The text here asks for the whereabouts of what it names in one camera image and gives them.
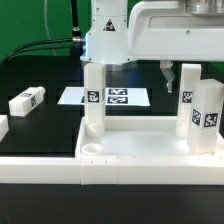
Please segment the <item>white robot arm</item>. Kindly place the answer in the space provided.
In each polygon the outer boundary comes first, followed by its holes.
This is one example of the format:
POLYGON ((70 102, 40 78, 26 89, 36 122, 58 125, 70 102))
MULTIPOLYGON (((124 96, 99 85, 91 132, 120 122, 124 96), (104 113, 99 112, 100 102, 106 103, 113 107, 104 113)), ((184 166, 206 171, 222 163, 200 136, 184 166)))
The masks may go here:
POLYGON ((174 61, 224 62, 224 0, 91 0, 83 61, 157 60, 173 89, 174 61))

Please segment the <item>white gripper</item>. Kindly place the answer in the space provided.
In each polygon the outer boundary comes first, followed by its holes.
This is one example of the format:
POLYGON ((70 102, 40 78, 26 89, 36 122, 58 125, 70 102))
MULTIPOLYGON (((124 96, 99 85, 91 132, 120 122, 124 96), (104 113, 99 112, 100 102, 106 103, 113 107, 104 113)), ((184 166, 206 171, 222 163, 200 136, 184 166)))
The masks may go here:
POLYGON ((161 60, 172 93, 172 61, 224 61, 224 0, 137 3, 129 18, 128 50, 136 59, 161 60))

